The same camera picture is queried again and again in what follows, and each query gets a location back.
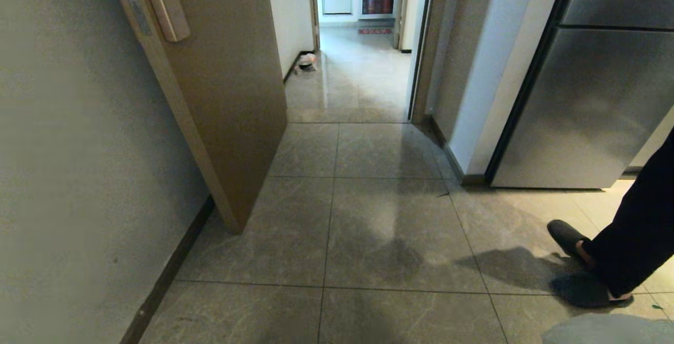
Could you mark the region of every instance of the stainless steel refrigerator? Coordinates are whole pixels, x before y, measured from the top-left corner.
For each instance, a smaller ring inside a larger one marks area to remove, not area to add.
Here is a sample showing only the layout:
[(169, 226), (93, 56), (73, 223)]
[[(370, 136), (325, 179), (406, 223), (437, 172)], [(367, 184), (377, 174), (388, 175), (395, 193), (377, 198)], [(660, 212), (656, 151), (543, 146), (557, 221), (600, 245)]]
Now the stainless steel refrigerator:
[(674, 0), (558, 0), (492, 186), (608, 188), (674, 105)]

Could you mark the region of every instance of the person's leg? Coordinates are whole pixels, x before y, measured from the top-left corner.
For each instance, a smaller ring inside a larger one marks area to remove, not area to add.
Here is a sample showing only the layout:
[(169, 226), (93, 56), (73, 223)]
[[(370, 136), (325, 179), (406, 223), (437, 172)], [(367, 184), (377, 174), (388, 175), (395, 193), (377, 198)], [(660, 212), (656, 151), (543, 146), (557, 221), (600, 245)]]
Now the person's leg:
[(582, 248), (592, 272), (618, 297), (674, 254), (674, 130), (626, 193), (613, 222)]

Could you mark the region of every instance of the wooden door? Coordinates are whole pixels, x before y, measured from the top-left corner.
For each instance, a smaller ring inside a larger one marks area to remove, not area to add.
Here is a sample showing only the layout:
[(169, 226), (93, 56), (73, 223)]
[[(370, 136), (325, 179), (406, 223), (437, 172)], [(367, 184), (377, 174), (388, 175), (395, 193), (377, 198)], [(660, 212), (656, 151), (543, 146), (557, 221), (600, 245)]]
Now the wooden door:
[(229, 230), (243, 231), (286, 127), (270, 0), (180, 0), (168, 42), (150, 0), (120, 0)]

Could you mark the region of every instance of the doormat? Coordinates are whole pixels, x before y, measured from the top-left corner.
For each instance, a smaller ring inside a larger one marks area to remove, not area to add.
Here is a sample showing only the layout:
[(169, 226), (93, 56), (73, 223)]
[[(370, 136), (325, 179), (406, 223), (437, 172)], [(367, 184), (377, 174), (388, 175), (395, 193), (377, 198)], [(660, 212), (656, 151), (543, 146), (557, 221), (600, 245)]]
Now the doormat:
[(388, 28), (378, 28), (378, 29), (363, 29), (358, 30), (359, 34), (392, 34), (393, 31)]

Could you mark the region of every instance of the black slipper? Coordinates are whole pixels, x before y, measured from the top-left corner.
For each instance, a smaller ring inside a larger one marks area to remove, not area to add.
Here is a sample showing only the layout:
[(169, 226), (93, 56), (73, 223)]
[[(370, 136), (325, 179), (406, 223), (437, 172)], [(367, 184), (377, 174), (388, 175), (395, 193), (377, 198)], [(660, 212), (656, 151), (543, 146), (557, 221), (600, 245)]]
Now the black slipper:
[(576, 243), (578, 241), (590, 241), (575, 228), (571, 227), (565, 221), (554, 220), (548, 223), (548, 232), (554, 241), (562, 248), (564, 253), (571, 256), (582, 265), (587, 265), (585, 260), (576, 251)]
[(586, 272), (554, 279), (550, 287), (562, 299), (581, 308), (627, 307), (634, 301), (633, 296), (619, 301), (609, 300), (607, 287)]

